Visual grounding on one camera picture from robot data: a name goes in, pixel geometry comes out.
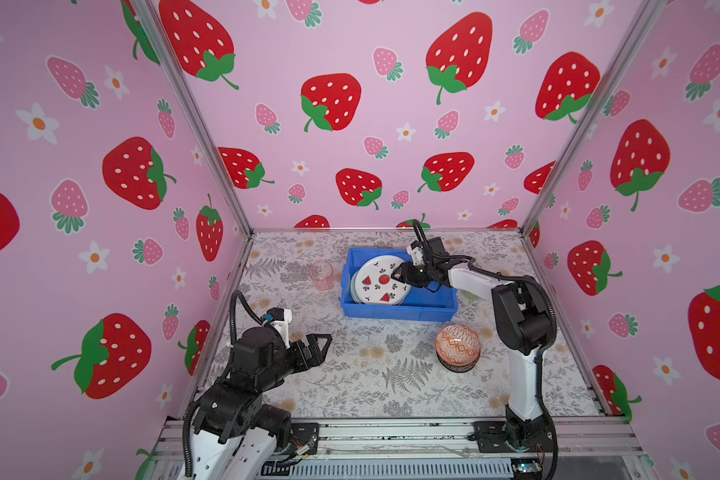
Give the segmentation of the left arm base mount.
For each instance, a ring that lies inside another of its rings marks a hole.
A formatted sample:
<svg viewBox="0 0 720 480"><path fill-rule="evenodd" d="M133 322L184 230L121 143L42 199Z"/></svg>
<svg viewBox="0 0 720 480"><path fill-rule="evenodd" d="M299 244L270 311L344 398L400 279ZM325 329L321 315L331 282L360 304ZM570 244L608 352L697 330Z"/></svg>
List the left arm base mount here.
<svg viewBox="0 0 720 480"><path fill-rule="evenodd" d="M275 456L301 457L313 455L319 444L320 424L316 422L284 423L274 426L255 426L249 429L237 452L243 449L255 455L262 455L260 445L273 444Z"/></svg>

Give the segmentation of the mint green flower plate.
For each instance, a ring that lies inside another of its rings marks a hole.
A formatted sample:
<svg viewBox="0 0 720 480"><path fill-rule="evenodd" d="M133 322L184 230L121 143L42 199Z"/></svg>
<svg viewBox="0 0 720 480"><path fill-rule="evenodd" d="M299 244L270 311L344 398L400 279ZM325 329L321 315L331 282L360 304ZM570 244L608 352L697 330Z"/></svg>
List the mint green flower plate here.
<svg viewBox="0 0 720 480"><path fill-rule="evenodd" d="M362 302L357 294L357 291L356 291L356 279L357 279L358 273L359 273L359 271L355 271L353 273L353 275L351 276L351 279L349 281L349 292L350 292L351 298L353 300L353 303L362 304Z"/></svg>

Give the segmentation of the red patterned bowl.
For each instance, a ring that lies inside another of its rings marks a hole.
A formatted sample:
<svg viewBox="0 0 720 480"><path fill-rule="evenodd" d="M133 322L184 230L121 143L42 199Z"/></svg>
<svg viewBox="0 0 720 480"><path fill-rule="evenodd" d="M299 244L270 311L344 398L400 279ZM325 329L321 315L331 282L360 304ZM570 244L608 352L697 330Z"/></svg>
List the red patterned bowl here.
<svg viewBox="0 0 720 480"><path fill-rule="evenodd" d="M447 325L435 338L435 351L439 362L449 371L466 373L480 359L482 343L479 336L463 325Z"/></svg>

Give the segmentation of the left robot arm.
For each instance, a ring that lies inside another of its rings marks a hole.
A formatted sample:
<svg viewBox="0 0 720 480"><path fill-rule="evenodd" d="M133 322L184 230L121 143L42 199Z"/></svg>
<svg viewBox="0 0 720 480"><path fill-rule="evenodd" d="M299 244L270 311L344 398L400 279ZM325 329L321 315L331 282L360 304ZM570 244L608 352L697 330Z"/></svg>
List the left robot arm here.
<svg viewBox="0 0 720 480"><path fill-rule="evenodd" d="M253 479L291 436L291 414L263 394L295 373L322 365L330 334L286 345L271 326L245 331L221 377L188 408L182 425L181 479Z"/></svg>

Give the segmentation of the white watermelon plate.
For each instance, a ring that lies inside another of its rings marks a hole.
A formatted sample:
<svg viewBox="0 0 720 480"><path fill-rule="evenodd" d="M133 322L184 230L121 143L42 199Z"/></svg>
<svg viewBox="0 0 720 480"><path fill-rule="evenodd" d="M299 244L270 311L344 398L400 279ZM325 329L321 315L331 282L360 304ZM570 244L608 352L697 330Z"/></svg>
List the white watermelon plate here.
<svg viewBox="0 0 720 480"><path fill-rule="evenodd" d="M381 255L365 262L357 271L356 291L364 305L400 305L411 287L391 278L391 273L404 260L395 255Z"/></svg>

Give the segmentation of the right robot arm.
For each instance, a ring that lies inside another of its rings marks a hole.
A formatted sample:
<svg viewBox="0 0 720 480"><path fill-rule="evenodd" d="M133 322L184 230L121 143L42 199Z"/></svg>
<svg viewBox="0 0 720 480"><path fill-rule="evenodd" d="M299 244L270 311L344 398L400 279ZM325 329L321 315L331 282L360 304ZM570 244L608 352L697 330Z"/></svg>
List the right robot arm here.
<svg viewBox="0 0 720 480"><path fill-rule="evenodd" d="M504 441L515 451L556 438L543 397L544 354L558 326L549 296L533 277L501 274L476 265L468 255L448 253L439 237L423 231L407 247L411 260L392 278L425 288L435 283L491 302L495 330L510 350L510 401L505 408Z"/></svg>

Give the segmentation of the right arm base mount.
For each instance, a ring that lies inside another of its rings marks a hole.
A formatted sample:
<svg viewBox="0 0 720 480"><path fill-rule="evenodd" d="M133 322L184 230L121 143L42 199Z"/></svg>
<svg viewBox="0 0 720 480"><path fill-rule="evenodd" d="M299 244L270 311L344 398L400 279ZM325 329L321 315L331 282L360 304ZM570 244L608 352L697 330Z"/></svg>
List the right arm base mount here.
<svg viewBox="0 0 720 480"><path fill-rule="evenodd" d="M553 453L556 445L556 436L548 427L528 433L504 421L474 422L467 439L477 443L480 453Z"/></svg>

